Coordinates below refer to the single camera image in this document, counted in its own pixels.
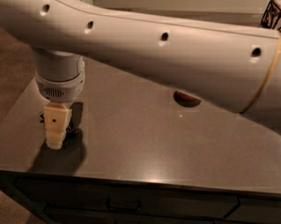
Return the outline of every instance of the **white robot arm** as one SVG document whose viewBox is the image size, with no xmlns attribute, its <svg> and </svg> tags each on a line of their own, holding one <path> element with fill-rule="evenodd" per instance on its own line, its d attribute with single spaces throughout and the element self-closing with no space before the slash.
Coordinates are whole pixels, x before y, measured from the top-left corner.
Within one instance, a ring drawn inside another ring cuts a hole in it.
<svg viewBox="0 0 281 224">
<path fill-rule="evenodd" d="M 83 87 L 84 63 L 70 52 L 193 93 L 281 134 L 276 30 L 114 11 L 78 0 L 0 0 L 0 23 L 37 51 L 39 90 L 54 103 L 72 102 Z"/>
</svg>

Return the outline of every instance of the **floor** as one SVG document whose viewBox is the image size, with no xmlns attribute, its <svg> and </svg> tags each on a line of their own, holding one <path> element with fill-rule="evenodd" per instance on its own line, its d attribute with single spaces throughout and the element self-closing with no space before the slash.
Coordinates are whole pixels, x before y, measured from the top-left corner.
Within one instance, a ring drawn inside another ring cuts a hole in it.
<svg viewBox="0 0 281 224">
<path fill-rule="evenodd" d="M 7 34 L 0 26 L 0 122 L 34 74 L 29 47 Z M 0 191 L 0 224 L 9 223 L 44 224 Z"/>
</svg>

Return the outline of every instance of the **ventilation grille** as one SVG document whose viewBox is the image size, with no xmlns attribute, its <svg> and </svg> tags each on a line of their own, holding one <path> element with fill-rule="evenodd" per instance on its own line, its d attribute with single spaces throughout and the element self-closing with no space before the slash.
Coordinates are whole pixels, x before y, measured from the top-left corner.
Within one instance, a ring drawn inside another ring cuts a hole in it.
<svg viewBox="0 0 281 224">
<path fill-rule="evenodd" d="M 58 97 L 61 98 L 64 96 L 64 93 L 58 89 L 54 89 L 54 88 L 45 88 L 44 92 L 47 94 L 47 96 L 50 97 Z"/>
</svg>

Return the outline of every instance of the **table surface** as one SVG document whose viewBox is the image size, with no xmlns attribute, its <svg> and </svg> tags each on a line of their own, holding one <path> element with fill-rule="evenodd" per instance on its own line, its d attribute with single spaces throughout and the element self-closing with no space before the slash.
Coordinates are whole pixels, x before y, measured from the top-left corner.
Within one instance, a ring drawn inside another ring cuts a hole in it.
<svg viewBox="0 0 281 224">
<path fill-rule="evenodd" d="M 73 109 L 80 135 L 47 148 L 39 116 L 48 101 L 33 79 L 0 124 L 0 171 L 281 194 L 281 136 L 205 101 L 182 107 L 174 90 L 85 62 Z"/>
</svg>

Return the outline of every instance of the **drawer handle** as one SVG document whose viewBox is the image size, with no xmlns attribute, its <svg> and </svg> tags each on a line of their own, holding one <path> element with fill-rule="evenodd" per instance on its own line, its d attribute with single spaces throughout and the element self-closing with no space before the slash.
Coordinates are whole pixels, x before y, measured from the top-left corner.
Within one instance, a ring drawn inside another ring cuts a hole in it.
<svg viewBox="0 0 281 224">
<path fill-rule="evenodd" d="M 106 200 L 106 207 L 109 211 L 117 211 L 117 212 L 137 212 L 140 210 L 140 201 L 137 201 L 137 205 L 135 208 L 125 208 L 125 207 L 116 207 L 111 205 L 110 198 Z"/>
</svg>

